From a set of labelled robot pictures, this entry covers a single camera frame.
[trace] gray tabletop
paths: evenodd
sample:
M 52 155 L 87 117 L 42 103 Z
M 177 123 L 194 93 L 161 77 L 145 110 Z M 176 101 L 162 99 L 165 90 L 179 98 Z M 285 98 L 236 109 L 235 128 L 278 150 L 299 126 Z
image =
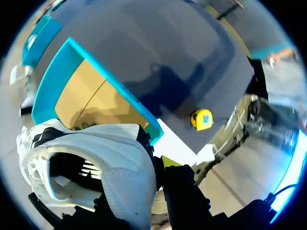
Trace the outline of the gray tabletop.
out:
M 240 45 L 192 2 L 68 0 L 52 17 L 63 29 L 34 71 L 37 84 L 72 37 L 196 154 L 226 122 L 253 75 Z M 198 108 L 212 111 L 212 128 L 191 127 L 189 114 Z

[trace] tape measure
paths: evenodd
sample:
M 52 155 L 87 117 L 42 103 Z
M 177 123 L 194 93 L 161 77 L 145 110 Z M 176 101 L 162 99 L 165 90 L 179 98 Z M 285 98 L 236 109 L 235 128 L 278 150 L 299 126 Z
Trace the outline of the tape measure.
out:
M 197 131 L 206 130 L 213 125 L 213 116 L 209 109 L 198 109 L 191 115 L 191 124 Z

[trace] teal edge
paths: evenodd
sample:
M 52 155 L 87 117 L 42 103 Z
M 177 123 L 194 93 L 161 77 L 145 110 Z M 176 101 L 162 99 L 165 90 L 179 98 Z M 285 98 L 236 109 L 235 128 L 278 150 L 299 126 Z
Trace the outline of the teal edge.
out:
M 29 37 L 36 35 L 36 39 L 31 45 L 31 48 L 29 50 L 27 48 L 29 37 L 24 44 L 22 64 L 35 68 L 45 49 L 61 29 L 62 26 L 51 16 L 45 15 L 29 35 Z
M 118 81 L 110 71 L 99 63 L 89 52 L 82 48 L 72 38 L 68 38 L 52 59 L 39 85 L 32 110 L 35 124 L 43 123 L 52 118 L 58 118 L 54 107 L 69 81 L 70 77 L 84 60 L 88 60 L 94 68 L 142 115 L 158 130 L 155 138 L 150 140 L 153 145 L 164 134 L 156 118 L 142 105 L 139 100 Z
M 276 53 L 286 47 L 295 48 L 291 42 L 286 42 L 274 46 L 269 46 L 264 49 L 251 51 L 250 54 L 253 59 L 265 59 L 270 53 Z

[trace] floor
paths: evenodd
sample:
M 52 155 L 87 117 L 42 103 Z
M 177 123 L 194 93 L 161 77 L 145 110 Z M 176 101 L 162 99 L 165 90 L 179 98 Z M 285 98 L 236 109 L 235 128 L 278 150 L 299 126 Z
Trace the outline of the floor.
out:
M 41 229 L 51 226 L 31 205 L 27 196 L 30 186 L 23 179 L 16 151 L 16 136 L 23 125 L 33 125 L 30 117 L 19 118 L 19 105 L 24 98 L 23 82 L 9 86 L 12 67 L 21 61 L 23 44 L 41 12 L 36 13 L 20 32 L 7 58 L 4 60 L 0 78 L 0 113 L 2 124 L 0 133 L 0 164 L 2 176 L 16 204 Z M 211 200 L 213 215 L 225 212 L 230 216 L 254 199 L 264 199 L 273 192 L 282 179 L 290 162 L 290 156 L 268 145 L 262 140 L 249 137 L 246 143 L 215 165 L 200 184 L 204 195 Z M 72 213 L 72 208 L 53 208 L 56 214 Z

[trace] white sneaker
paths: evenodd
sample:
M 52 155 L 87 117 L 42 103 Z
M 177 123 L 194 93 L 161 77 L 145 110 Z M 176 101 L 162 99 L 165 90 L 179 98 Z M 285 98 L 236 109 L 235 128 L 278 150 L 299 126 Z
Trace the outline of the white sneaker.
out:
M 103 190 L 115 217 L 150 229 L 156 181 L 144 133 L 136 124 L 72 131 L 51 119 L 23 127 L 17 137 L 20 168 L 48 206 L 94 210 L 94 199 Z

